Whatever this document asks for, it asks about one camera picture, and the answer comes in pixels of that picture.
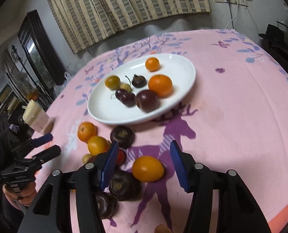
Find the person's left hand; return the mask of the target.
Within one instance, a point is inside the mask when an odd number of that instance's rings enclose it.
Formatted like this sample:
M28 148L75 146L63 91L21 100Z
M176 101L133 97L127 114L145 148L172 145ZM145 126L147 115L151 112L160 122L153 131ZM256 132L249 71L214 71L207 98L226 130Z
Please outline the person's left hand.
M7 185L3 185L3 193L6 196L6 199L14 207L19 207L16 203L16 200L18 200L20 204L29 207L37 194L36 183L29 182L20 192L20 197L18 197L17 194L13 191L13 189L8 187Z

